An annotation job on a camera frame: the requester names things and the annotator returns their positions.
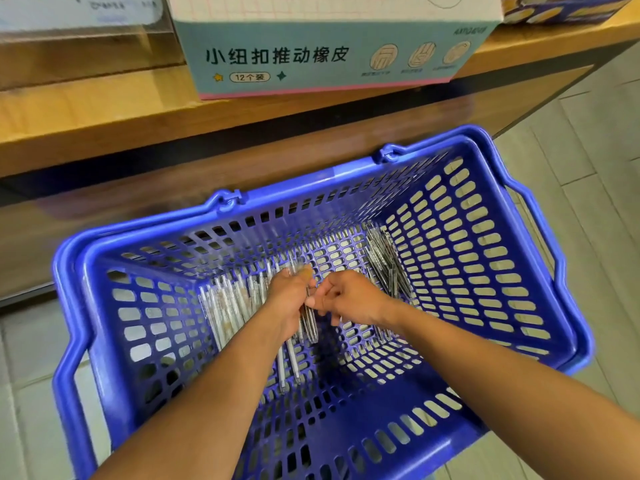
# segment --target teal box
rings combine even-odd
[[[169,0],[202,99],[448,82],[500,0]]]

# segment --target bundle of pens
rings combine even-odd
[[[365,252],[369,261],[367,273],[374,282],[392,298],[411,301],[415,297],[411,281],[404,271],[399,252],[386,228],[375,227],[372,223],[363,224],[367,238]],[[376,336],[382,343],[393,339],[393,332],[375,326]]]
[[[286,268],[291,274],[296,274],[304,262],[297,259],[295,252],[288,251],[285,261]],[[200,288],[199,298],[204,313],[214,331],[218,350],[222,350],[243,327],[247,321],[260,309],[267,300],[267,290],[274,275],[280,271],[279,259],[268,257],[265,259],[265,270],[259,274],[249,275],[246,279],[239,271],[217,276],[212,283]],[[294,341],[304,345],[305,339],[315,344],[318,341],[318,330],[313,310],[304,306],[300,324],[296,334],[285,343],[289,354],[289,361],[296,383],[300,383],[300,370]],[[282,392],[287,389],[284,367],[284,351],[279,348],[277,355],[278,384]]]

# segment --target wooden counter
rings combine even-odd
[[[49,282],[55,249],[82,229],[196,205],[220,188],[256,188],[464,123],[498,135],[639,38],[634,0],[602,25],[500,27],[437,86],[201,102],[187,67],[174,64],[0,92],[0,221],[9,230],[0,233],[0,299]],[[170,41],[144,41],[143,65],[174,60]],[[125,62],[134,67],[129,43]]]
[[[601,25],[499,27],[456,77],[638,38],[640,0]],[[145,56],[157,52],[158,60],[171,60],[173,44],[171,38],[156,39]],[[71,49],[64,47],[66,59]],[[5,91],[0,93],[0,177],[405,89],[201,102],[182,64]]]

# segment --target white grid pattern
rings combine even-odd
[[[169,0],[187,22],[249,20],[497,20],[500,0],[461,0],[450,9],[429,0]]]

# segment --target person's right arm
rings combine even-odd
[[[322,314],[403,336],[464,402],[546,480],[640,479],[640,422],[530,358],[389,298],[354,271],[307,299]]]

